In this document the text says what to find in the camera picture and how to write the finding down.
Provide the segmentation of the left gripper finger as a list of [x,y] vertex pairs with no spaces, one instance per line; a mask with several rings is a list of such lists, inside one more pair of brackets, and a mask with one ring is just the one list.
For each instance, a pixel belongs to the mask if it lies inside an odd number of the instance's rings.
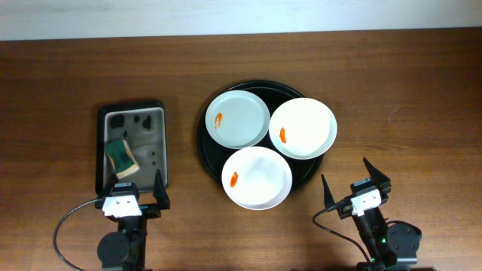
[[166,193],[166,188],[163,186],[161,171],[157,169],[154,176],[153,197],[156,199],[159,209],[170,209],[170,199]]
[[118,180],[117,176],[114,173],[112,173],[110,175],[109,179],[108,179],[107,184],[104,186],[101,193],[98,195],[98,198],[104,199],[104,198],[110,196],[113,188],[115,187],[115,185],[118,182],[119,182],[119,180]]

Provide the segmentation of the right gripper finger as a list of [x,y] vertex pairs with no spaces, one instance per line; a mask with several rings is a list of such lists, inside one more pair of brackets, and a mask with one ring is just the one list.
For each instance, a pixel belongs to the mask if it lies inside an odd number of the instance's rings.
[[390,178],[376,169],[366,157],[363,162],[375,186],[383,193],[389,193],[392,187]]
[[321,177],[322,177],[323,192],[324,192],[325,210],[329,211],[329,210],[332,210],[333,207],[335,207],[335,202],[325,176],[321,174]]

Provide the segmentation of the green yellow sponge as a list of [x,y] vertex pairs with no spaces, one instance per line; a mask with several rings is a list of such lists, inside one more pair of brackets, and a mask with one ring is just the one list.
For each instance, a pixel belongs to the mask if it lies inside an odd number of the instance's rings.
[[139,164],[124,139],[108,143],[105,146],[105,154],[119,179],[132,175],[139,170]]

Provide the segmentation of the white plate front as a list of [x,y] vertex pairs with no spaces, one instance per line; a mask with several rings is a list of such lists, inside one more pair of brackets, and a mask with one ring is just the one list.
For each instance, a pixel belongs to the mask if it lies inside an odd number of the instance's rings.
[[265,147],[233,153],[221,171],[224,192],[238,206],[262,211],[283,202],[291,191],[293,175],[288,162]]

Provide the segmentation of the white plate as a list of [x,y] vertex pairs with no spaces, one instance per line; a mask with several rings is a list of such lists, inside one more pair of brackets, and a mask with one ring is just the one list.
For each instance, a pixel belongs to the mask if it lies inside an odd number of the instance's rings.
[[272,114],[269,137],[274,148],[296,160],[323,155],[337,136],[334,113],[324,103],[296,98],[281,104]]
[[265,147],[233,153],[221,171],[224,192],[238,206],[262,211],[283,202],[291,191],[293,175],[288,162]]

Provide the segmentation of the pale blue plate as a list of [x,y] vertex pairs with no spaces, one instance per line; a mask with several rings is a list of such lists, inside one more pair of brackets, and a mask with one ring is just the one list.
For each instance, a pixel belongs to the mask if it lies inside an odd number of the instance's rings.
[[208,134],[226,148],[256,145],[267,134],[269,124],[270,112],[265,102],[245,90],[222,93],[206,109]]

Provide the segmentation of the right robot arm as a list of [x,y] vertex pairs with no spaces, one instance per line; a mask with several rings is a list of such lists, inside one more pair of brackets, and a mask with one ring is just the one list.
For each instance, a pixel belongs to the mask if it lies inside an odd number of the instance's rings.
[[332,211],[336,211],[341,219],[353,220],[362,245],[318,222],[315,225],[351,242],[362,252],[365,261],[357,263],[357,270],[409,270],[417,264],[416,253],[422,231],[407,222],[387,221],[383,217],[380,206],[389,198],[391,180],[367,159],[363,159],[363,162],[369,176],[351,184],[352,193],[339,202],[334,201],[328,182],[322,177],[325,208],[313,216],[313,221]]

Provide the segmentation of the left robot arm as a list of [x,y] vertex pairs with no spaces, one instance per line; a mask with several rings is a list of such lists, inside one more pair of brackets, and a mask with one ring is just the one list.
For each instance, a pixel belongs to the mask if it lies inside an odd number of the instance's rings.
[[161,171],[154,175],[155,203],[139,204],[140,192],[132,182],[120,183],[115,174],[98,195],[102,212],[117,223],[117,230],[102,237],[97,255],[103,270],[143,270],[145,268],[147,221],[158,219],[170,208]]

